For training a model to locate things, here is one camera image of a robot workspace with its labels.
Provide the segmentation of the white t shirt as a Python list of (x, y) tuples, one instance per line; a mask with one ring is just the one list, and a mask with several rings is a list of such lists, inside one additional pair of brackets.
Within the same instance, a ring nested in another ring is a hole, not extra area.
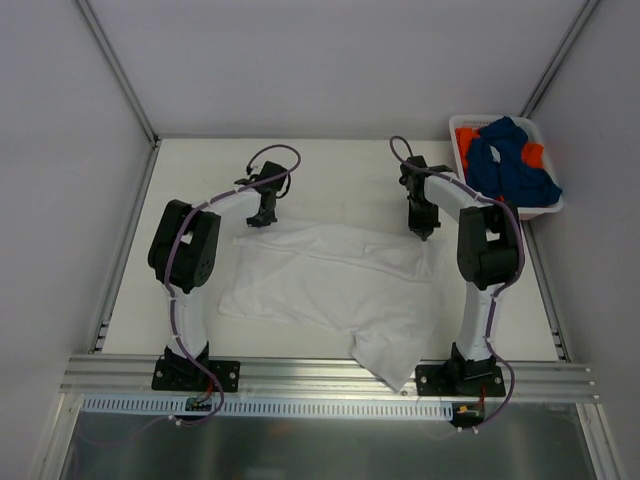
[(349, 334), (352, 357), (403, 388), (439, 323), (445, 242), (287, 221), (234, 243), (220, 313)]

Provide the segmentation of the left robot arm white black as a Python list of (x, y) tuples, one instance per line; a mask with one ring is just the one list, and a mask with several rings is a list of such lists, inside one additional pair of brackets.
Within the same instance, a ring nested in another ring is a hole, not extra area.
[(289, 170), (267, 161), (209, 201), (192, 205), (175, 199), (165, 206), (147, 262), (168, 296), (171, 338), (163, 362), (174, 368), (174, 378), (185, 389), (197, 390), (209, 377), (200, 289), (213, 273), (222, 228), (275, 223), (277, 200), (286, 196), (290, 181)]

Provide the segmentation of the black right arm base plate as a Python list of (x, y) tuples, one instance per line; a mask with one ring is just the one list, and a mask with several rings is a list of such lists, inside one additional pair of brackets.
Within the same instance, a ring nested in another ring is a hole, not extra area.
[(417, 393), (421, 397), (501, 398), (506, 395), (501, 369), (493, 366), (479, 374), (455, 372), (446, 364), (418, 365), (415, 370)]

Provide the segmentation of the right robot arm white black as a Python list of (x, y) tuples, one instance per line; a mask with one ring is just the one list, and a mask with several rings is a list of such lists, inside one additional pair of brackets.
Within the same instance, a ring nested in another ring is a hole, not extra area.
[(466, 282), (466, 297), (447, 381), (455, 393), (470, 395), (497, 360), (490, 337), (498, 301), (524, 267), (518, 212), (471, 189), (447, 167), (427, 166), (421, 156), (403, 160), (400, 171), (412, 233), (425, 241), (441, 227), (442, 212), (457, 223), (456, 262)]

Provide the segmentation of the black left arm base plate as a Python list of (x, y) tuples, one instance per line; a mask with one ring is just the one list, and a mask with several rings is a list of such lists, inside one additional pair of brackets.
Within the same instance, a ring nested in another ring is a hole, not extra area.
[(205, 367), (216, 377), (218, 384), (188, 359), (162, 355), (155, 364), (151, 389), (165, 392), (203, 392), (209, 386), (213, 386), (214, 392), (238, 391), (240, 362), (206, 359)]

